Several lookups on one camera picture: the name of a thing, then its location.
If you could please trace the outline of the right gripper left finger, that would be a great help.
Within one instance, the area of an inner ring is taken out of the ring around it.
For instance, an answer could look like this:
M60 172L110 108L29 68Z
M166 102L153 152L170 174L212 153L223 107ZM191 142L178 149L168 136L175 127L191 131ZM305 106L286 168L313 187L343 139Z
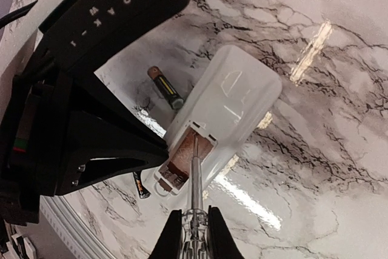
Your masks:
M182 210L171 211L149 259L178 259L182 246Z

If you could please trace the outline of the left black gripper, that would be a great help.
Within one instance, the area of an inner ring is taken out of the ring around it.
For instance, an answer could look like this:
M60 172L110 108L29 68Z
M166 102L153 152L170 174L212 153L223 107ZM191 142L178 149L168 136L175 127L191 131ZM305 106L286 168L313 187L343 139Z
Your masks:
M167 161L166 142L95 75L78 83L53 57L16 77L1 123L1 217L39 222L42 196L60 196Z

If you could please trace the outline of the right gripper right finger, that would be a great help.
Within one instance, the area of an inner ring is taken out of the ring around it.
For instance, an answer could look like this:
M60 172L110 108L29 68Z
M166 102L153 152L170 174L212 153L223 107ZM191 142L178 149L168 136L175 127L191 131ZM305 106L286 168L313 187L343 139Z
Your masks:
M208 246L210 258L244 259L218 207L208 208Z

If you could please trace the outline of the black AAA battery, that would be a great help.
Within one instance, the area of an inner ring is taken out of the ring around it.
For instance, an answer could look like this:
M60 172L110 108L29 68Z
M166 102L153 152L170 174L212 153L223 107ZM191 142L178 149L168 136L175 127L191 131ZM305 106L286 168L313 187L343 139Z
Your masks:
M169 106L175 111L181 109L184 105L184 100L163 72L157 66L152 66L148 69L147 74L161 92L162 96L166 99Z
M142 173L141 170L133 172L133 177L135 180L136 188L140 199L146 199L150 196L150 192L144 187L142 183L141 173Z

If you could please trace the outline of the white remote control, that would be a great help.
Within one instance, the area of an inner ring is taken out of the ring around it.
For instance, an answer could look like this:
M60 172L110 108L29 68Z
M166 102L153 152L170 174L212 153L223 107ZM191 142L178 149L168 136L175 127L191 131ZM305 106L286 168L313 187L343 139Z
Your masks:
M167 129L170 158L147 177L147 185L163 198L187 193L197 135L202 185L207 187L281 91L281 78L272 69L235 45L221 47Z

